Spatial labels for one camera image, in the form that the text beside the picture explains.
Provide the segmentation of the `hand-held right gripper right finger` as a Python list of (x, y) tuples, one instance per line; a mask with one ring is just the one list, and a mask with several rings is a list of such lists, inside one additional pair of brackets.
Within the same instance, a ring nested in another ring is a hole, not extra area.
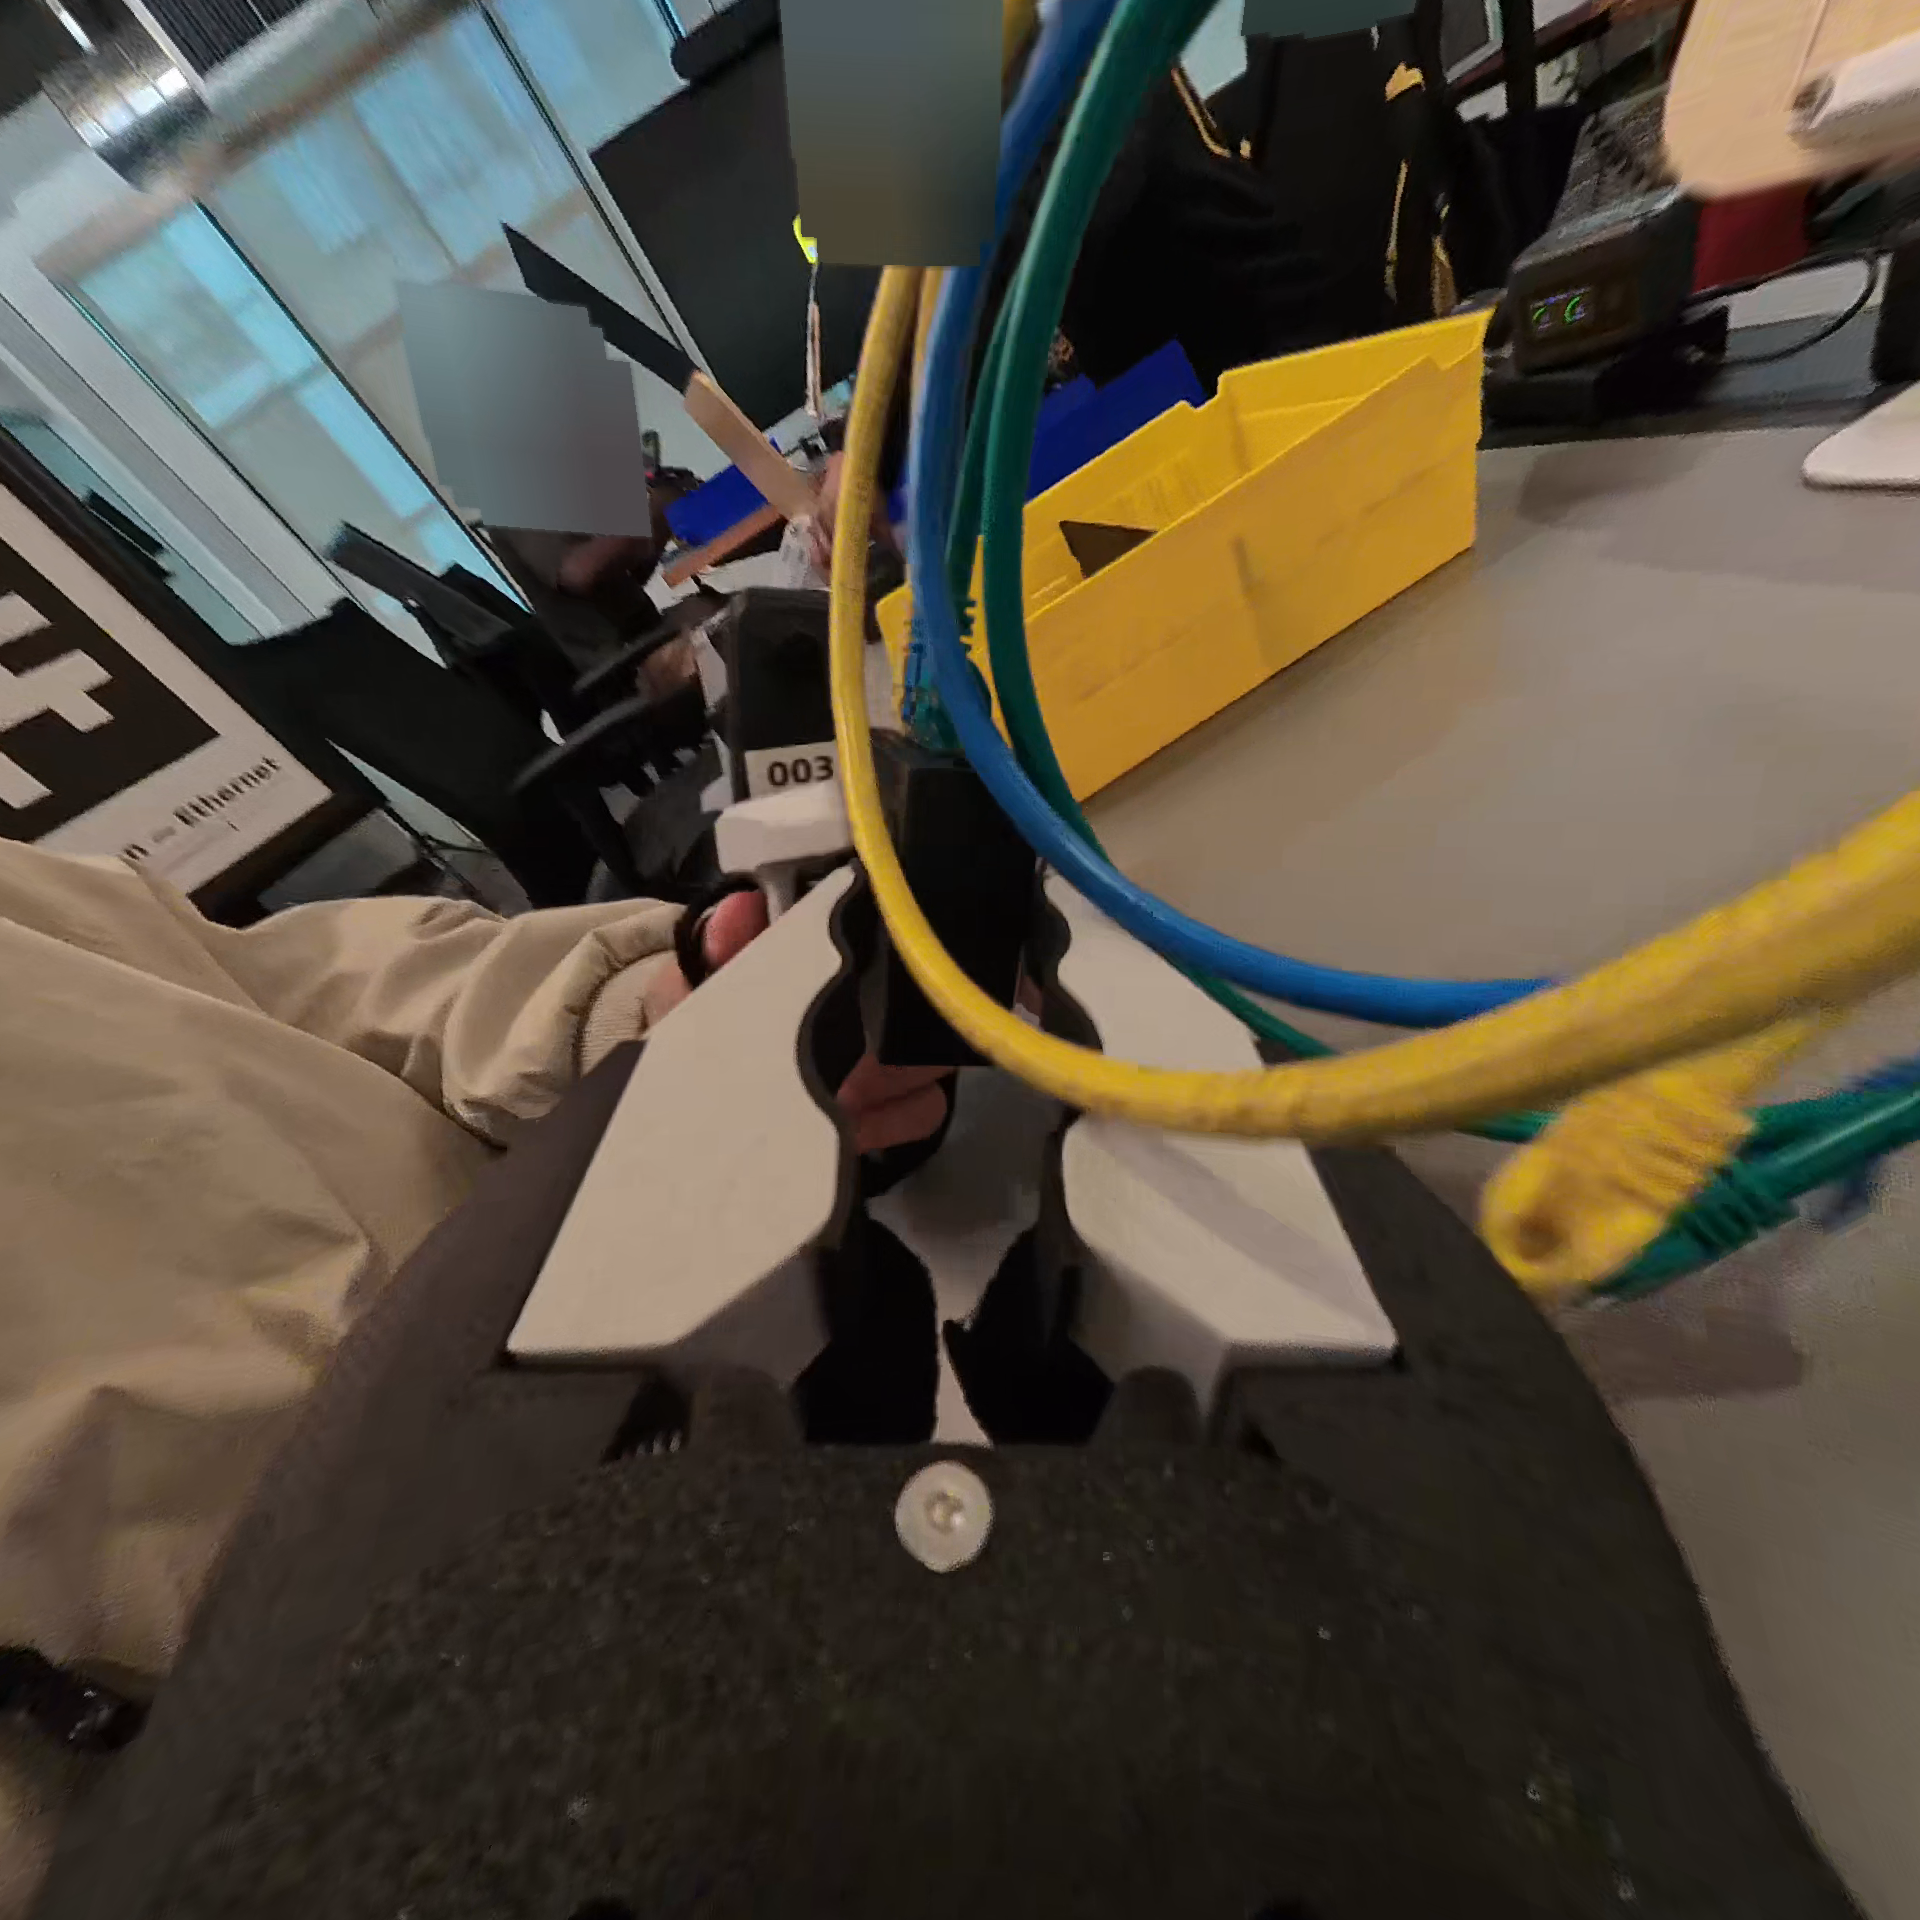
[[(1261, 1068), (1257, 1036), (1068, 882), (1044, 882), (1034, 968), (1054, 1033), (1168, 1071)], [(1291, 1141), (1172, 1135), (1081, 1115), (1062, 1131), (1081, 1245), (1078, 1346), (1112, 1378), (1214, 1391), (1249, 1368), (1382, 1365), (1397, 1333)]]

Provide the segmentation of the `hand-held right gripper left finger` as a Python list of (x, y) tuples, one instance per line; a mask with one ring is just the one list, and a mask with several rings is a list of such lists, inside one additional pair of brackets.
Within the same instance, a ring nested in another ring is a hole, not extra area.
[(858, 1188), (837, 1091), (867, 1048), (861, 899), (861, 871), (832, 871), (639, 1045), (514, 1363), (804, 1375), (824, 1351), (819, 1253)]

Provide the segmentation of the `black ethernet port block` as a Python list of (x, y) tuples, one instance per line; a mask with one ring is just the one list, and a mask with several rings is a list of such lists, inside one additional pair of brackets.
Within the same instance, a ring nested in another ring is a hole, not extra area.
[[(898, 732), (878, 732), (872, 746), (879, 809), (915, 899), (954, 966), (1012, 1009), (1034, 905), (1034, 851), (967, 758)], [(927, 1001), (882, 926), (862, 978), (862, 1023), (882, 1066), (984, 1063)]]

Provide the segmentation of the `person's left forearm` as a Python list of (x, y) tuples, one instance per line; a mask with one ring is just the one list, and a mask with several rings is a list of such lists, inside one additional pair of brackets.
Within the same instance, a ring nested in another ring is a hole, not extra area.
[(221, 926), (2, 849), (2, 1642), (157, 1678), (349, 1326), (675, 973), (684, 911)]

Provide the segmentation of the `person's left hand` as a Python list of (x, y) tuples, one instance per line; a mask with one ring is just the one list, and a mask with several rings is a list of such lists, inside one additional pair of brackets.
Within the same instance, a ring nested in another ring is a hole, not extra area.
[[(771, 926), (771, 908), (754, 879), (717, 879), (687, 905), (675, 932), (675, 956), (644, 992), (644, 1033), (672, 1016), (701, 986), (747, 952)], [(931, 1141), (952, 1115), (945, 1068), (887, 1066), (867, 1051), (839, 1083), (835, 1103), (852, 1122), (855, 1146), (879, 1151)]]

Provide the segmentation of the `black office chair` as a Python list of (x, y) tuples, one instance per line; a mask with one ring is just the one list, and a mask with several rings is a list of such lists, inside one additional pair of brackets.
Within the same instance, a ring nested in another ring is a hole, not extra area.
[(691, 893), (712, 862), (695, 632), (724, 609), (715, 595), (649, 606), (608, 653), (578, 663), (541, 612), (462, 565), (431, 573), (354, 522), (327, 558), (431, 642), (439, 665), (401, 693), (402, 751), (427, 775), (419, 796), (497, 853), (529, 903)]

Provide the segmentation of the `yellow plastic bin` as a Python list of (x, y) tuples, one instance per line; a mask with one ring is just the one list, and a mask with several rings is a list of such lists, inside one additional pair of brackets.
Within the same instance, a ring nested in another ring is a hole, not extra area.
[(1025, 648), (1078, 799), (1475, 543), (1487, 323), (1239, 366), (1025, 503)]

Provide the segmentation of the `black and white sign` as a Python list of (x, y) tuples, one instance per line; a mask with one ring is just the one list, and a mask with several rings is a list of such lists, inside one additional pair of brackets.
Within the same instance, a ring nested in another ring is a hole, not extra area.
[(377, 803), (285, 746), (224, 642), (2, 456), (2, 839), (132, 862), (227, 911)]

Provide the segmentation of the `black power station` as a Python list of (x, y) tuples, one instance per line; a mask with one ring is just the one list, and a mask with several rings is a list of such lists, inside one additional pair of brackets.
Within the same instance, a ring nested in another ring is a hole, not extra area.
[(1674, 185), (1578, 215), (1512, 268), (1489, 333), (1494, 429), (1589, 429), (1689, 406), (1722, 371), (1729, 316), (1695, 301), (1701, 208)]

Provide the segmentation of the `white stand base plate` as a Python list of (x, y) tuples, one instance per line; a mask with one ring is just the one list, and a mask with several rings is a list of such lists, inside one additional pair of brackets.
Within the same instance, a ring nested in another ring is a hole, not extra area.
[(1815, 491), (1918, 491), (1918, 383), (1819, 441), (1799, 478)]

